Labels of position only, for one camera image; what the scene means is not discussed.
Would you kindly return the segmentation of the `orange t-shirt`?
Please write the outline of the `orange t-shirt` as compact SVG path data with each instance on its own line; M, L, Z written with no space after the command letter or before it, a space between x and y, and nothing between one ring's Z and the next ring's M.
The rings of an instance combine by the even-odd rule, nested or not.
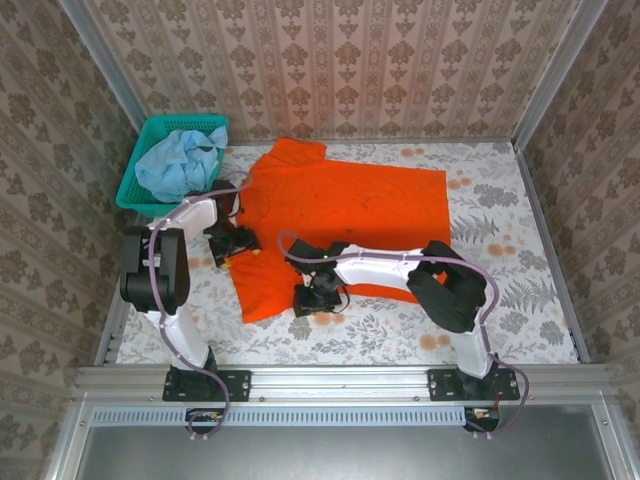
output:
M246 323L292 306L300 277L281 251L292 243L278 239L283 231L320 248L337 241L388 250L451 242L445 172L329 160L326 151L321 143L282 138L250 170L237 222L256 234L261 251L230 264Z

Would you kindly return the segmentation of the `light blue t-shirt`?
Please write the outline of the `light blue t-shirt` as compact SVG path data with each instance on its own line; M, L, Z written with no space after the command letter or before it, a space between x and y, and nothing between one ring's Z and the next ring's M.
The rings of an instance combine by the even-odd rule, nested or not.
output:
M162 203L180 203L191 192L204 192L227 146L224 126L205 135L197 130L174 130L154 145L135 165L139 185Z

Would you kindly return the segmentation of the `floral table cover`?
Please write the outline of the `floral table cover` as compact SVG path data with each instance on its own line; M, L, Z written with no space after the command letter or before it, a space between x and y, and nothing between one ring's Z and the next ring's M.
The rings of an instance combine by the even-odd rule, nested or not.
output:
M486 328L511 364L580 360L568 294L547 260L539 214L512 146L498 143L333 143L332 160L443 170L453 249L498 283ZM189 249L192 318L221 364L421 365L451 363L450 336L406 302L355 296L336 315L283 312L246 324L230 275L197 238Z

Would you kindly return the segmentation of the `teal plastic basket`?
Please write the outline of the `teal plastic basket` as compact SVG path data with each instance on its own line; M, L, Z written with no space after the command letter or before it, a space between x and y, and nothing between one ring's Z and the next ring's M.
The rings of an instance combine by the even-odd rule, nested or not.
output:
M156 115L148 118L142 127L116 195L117 205L123 209L134 210L149 218L158 218L166 216L177 208L186 196L202 194L211 190L214 180L217 178L226 148L218 154L220 164L215 168L205 191L191 192L180 203L162 203L156 200L149 190L139 185L135 175L135 165L154 145L166 139L174 130L197 130L209 135L216 128L224 126L228 134L229 125L229 119L224 115L218 114L172 114Z

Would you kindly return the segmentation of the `grey metal panel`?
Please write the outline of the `grey metal panel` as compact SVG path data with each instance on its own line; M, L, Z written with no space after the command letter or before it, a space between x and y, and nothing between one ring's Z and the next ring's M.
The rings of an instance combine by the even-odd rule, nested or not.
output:
M457 428L97 428L78 480L613 480L595 439Z

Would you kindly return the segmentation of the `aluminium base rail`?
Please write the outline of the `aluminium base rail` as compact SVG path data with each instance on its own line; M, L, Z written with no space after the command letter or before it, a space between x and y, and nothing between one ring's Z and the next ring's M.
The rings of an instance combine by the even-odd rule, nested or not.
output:
M450 372L445 366L249 366L251 405L411 405L432 401ZM525 365L529 381L514 381L529 405L591 404L615 397L602 365ZM168 367L106 365L84 367L74 395L107 405L157 405Z

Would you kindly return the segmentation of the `aluminium table edge rail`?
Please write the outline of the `aluminium table edge rail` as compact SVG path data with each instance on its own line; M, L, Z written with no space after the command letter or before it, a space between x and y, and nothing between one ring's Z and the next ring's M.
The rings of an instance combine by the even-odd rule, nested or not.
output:
M591 356L589 354L584 335L576 316L574 305L572 303L569 290L561 269L556 250L553 245L552 237L546 223L544 212L537 195L533 179L531 177L524 154L521 150L514 149L517 165L520 170L524 187L529 198L531 210L536 221L537 229L541 238L541 243L546 254L547 263L551 271L556 291L562 310L567 321L568 330L572 338L577 358L580 363L590 363Z
M116 362L129 311L129 304L121 298L120 277L117 277L116 287L94 359L95 366Z

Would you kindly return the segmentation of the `aluminium frame post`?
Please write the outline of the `aluminium frame post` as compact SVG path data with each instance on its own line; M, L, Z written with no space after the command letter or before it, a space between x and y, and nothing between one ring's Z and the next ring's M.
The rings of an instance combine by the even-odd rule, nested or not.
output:
M576 61L608 0L580 0L511 137L522 151Z
M147 115L123 68L116 59L115 50L109 46L102 33L97 17L90 11L85 0L59 0L59 3L113 91L131 125L139 133Z

